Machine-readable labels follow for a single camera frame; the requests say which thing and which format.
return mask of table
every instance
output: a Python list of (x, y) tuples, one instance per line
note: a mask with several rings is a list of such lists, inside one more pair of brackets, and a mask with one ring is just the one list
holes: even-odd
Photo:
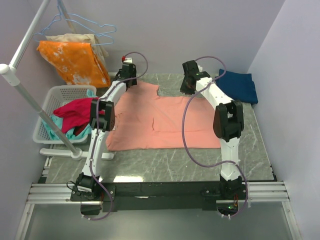
[[(146, 74), (141, 81), (159, 85), (159, 96), (184, 96), (180, 93), (183, 74)], [(98, 95), (105, 92), (99, 89)], [(243, 103), (244, 130), (239, 143), (239, 166), (249, 181), (272, 181), (273, 170), (258, 127), (254, 110)], [(82, 150), (89, 149), (89, 142), (78, 144)], [(66, 149), (64, 145), (54, 146)], [(221, 149), (191, 149), (196, 160), (204, 164), (221, 161)], [(82, 172), (85, 159), (53, 157), (46, 183), (75, 181)], [(193, 163), (184, 148), (135, 149), (115, 152), (112, 161), (102, 161), (103, 182), (181, 182), (219, 181), (221, 166), (204, 168)]]

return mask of gray floor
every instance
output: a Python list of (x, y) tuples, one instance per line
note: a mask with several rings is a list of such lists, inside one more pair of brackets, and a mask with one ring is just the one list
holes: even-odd
[(26, 240), (291, 240), (281, 202), (252, 203), (240, 215), (216, 211), (119, 211), (106, 219), (81, 218), (79, 205), (36, 205)]
[[(140, 80), (159, 85), (159, 96), (175, 97), (184, 96), (180, 93), (182, 79), (182, 74), (146, 74)], [(253, 108), (249, 103), (244, 103), (243, 111), (244, 131), (239, 144), (239, 165), (248, 180), (273, 180)], [(79, 147), (87, 151), (89, 143)], [(55, 148), (66, 149), (63, 145)], [(221, 161), (220, 149), (191, 149), (191, 154), (204, 164)], [(68, 158), (53, 157), (46, 183), (75, 181), (84, 164), (85, 160), (72, 161)], [(221, 167), (197, 166), (182, 148), (118, 151), (115, 152), (113, 161), (103, 161), (101, 166), (104, 182), (217, 181), (221, 170)]]

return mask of blue towel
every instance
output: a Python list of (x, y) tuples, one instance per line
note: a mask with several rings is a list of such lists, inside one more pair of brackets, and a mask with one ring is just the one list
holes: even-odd
[[(88, 98), (95, 98), (97, 97), (94, 92), (90, 89), (88, 89), (86, 91), (86, 95), (88, 96)], [(63, 118), (62, 117), (58, 117), (56, 115), (52, 115), (50, 116), (51, 120), (55, 123), (55, 125), (58, 126), (58, 128), (61, 130), (62, 128), (62, 122), (63, 122)], [(49, 127), (49, 125), (42, 120), (43, 126), (45, 128), (45, 130), (47, 131), (49, 137), (51, 140), (60, 140), (60, 138), (56, 135), (56, 133), (51, 129), (51, 127)], [(71, 128), (65, 135), (69, 140), (79, 140), (82, 139), (84, 136), (88, 135), (91, 133), (91, 127), (90, 124), (88, 124), (85, 129), (80, 132), (78, 134), (78, 136), (74, 135), (74, 130), (75, 128)]]
[(241, 102), (257, 104), (256, 86), (251, 74), (226, 71), (225, 75), (215, 81), (216, 85), (230, 98)]

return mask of teal cloth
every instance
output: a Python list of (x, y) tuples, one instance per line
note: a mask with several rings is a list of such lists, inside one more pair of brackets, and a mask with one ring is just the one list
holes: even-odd
[[(94, 94), (94, 92), (90, 89), (88, 89), (86, 91), (86, 95), (88, 96), (88, 98), (96, 98), (97, 97)], [(57, 127), (61, 130), (63, 118), (55, 116), (55, 115), (50, 116), (50, 118), (55, 123), (55, 125), (57, 125)], [(51, 140), (60, 140), (60, 138), (56, 135), (56, 133), (51, 129), (51, 127), (45, 121), (42, 120), (42, 123), (43, 123), (43, 126), (44, 126), (45, 130), (47, 131), (49, 138)], [(79, 139), (82, 139), (84, 136), (91, 133), (90, 124), (88, 124), (85, 127), (85, 129), (82, 132), (80, 132), (80, 134), (78, 136), (74, 135), (74, 130), (75, 130), (75, 128), (72, 128), (65, 134), (69, 140), (79, 140)]]

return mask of orange cloth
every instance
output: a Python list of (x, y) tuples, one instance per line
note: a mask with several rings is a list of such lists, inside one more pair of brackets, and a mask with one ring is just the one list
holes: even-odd
[(90, 43), (40, 41), (37, 50), (68, 85), (109, 87), (109, 74)]
[[(107, 149), (183, 148), (182, 116), (189, 97), (158, 96), (159, 86), (138, 81), (115, 106), (116, 124)], [(185, 139), (189, 148), (220, 148), (213, 130), (215, 111), (205, 98), (194, 98), (186, 112)]]

